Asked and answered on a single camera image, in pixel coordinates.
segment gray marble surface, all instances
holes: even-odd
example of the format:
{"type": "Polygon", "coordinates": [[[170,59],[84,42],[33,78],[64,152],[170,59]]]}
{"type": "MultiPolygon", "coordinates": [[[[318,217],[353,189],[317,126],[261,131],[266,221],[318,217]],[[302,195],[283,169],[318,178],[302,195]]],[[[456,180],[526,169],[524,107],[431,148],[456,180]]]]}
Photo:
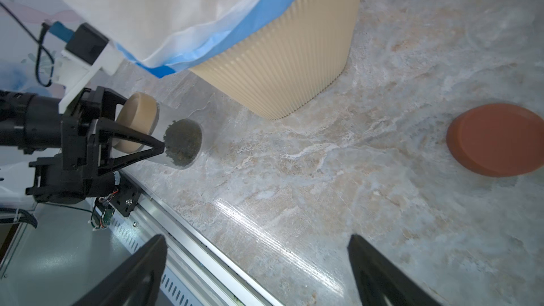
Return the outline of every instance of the gray marble surface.
{"type": "Polygon", "coordinates": [[[544,170],[467,171],[449,123],[490,102],[544,116],[544,0],[361,0],[344,72],[262,119],[191,73],[106,80],[203,125],[185,171],[129,170],[286,305],[359,305],[368,239],[444,305],[543,305],[544,170]]]}

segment jar lid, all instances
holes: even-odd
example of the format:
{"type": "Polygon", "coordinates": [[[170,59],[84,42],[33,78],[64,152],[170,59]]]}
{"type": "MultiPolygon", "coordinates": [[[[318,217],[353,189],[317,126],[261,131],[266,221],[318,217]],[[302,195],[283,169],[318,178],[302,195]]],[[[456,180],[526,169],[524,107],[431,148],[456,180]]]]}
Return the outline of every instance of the jar lid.
{"type": "Polygon", "coordinates": [[[485,176],[508,177],[544,165],[544,120],[512,104],[488,104],[457,117],[446,142],[453,157],[485,176]]]}

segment blue tape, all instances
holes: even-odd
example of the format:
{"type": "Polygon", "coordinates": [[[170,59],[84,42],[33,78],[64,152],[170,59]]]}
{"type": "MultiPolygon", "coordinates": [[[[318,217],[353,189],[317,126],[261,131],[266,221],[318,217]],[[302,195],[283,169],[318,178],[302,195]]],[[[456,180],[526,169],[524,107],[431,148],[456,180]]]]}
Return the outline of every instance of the blue tape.
{"type": "Polygon", "coordinates": [[[53,25],[51,25],[49,28],[49,33],[65,43],[69,42],[73,37],[73,31],[68,27],[65,27],[61,22],[55,22],[53,25]]]}
{"type": "Polygon", "coordinates": [[[139,64],[122,46],[118,44],[117,47],[125,54],[126,58],[146,69],[154,76],[162,78],[166,75],[196,66],[219,55],[231,46],[257,32],[260,28],[272,22],[277,17],[280,17],[294,1],[295,0],[260,0],[253,10],[251,10],[233,30],[216,32],[194,51],[175,55],[163,66],[157,68],[147,68],[139,64]]]}

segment beige ribbed container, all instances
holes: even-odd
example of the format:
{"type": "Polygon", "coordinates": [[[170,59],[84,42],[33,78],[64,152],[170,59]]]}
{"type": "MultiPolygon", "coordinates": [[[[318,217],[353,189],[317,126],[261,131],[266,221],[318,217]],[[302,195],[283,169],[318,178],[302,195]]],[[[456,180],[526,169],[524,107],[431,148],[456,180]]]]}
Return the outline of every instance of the beige ribbed container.
{"type": "Polygon", "coordinates": [[[267,26],[190,69],[257,115],[287,116],[342,72],[360,0],[295,0],[267,26]]]}

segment black cable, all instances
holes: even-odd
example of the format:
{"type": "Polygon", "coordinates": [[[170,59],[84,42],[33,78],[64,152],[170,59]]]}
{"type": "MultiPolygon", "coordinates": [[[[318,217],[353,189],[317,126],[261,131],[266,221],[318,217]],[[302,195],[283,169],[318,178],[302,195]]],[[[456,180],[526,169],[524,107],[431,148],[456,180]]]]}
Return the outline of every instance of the black cable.
{"type": "Polygon", "coordinates": [[[78,207],[72,207],[72,206],[67,206],[67,205],[64,205],[64,204],[56,204],[56,203],[51,203],[51,202],[42,202],[43,204],[48,204],[50,206],[57,206],[57,207],[64,207],[64,208],[70,208],[70,209],[78,209],[78,210],[83,210],[83,211],[86,211],[87,213],[92,213],[92,211],[88,210],[88,209],[83,209],[83,208],[78,208],[78,207]]]}
{"type": "Polygon", "coordinates": [[[49,31],[49,28],[50,28],[50,26],[48,24],[41,23],[40,37],[37,40],[36,65],[34,67],[34,75],[36,76],[37,82],[40,85],[45,86],[45,87],[51,86],[51,84],[52,84],[51,78],[53,78],[53,68],[54,68],[54,66],[53,66],[54,60],[53,60],[53,58],[50,57],[50,59],[51,59],[51,72],[49,73],[49,81],[47,82],[47,84],[42,83],[42,81],[40,79],[41,51],[45,50],[44,38],[45,38],[45,34],[47,33],[47,31],[49,31]]]}
{"type": "Polygon", "coordinates": [[[36,37],[34,37],[32,32],[28,30],[28,28],[19,20],[19,18],[17,18],[17,16],[12,11],[10,11],[10,9],[8,9],[6,5],[4,5],[4,3],[1,1],[0,1],[0,6],[2,6],[2,8],[17,22],[17,24],[19,24],[19,26],[28,33],[28,35],[32,38],[32,40],[34,40],[37,43],[36,66],[34,68],[34,74],[36,75],[36,80],[40,85],[45,87],[51,86],[51,83],[52,83],[51,78],[53,78],[53,66],[55,64],[55,60],[53,59],[53,56],[51,56],[51,53],[49,52],[49,50],[47,50],[44,47],[44,38],[45,38],[45,34],[49,30],[49,25],[45,23],[41,24],[42,28],[40,31],[40,37],[39,39],[36,39],[36,37]],[[45,51],[45,53],[51,60],[51,74],[49,76],[49,82],[47,82],[47,84],[43,84],[40,80],[40,58],[41,58],[42,50],[45,51]]]}
{"type": "MultiPolygon", "coordinates": [[[[23,214],[23,216],[19,217],[18,218],[18,221],[19,222],[25,222],[25,223],[28,223],[30,224],[32,227],[36,228],[37,227],[37,220],[36,218],[30,214],[28,211],[24,210],[24,209],[16,209],[16,208],[4,208],[4,207],[0,207],[0,211],[1,212],[8,212],[8,213],[19,213],[19,214],[23,214]]],[[[0,223],[13,223],[13,219],[12,217],[8,217],[8,218],[4,218],[4,219],[1,219],[0,220],[0,223]]]]}

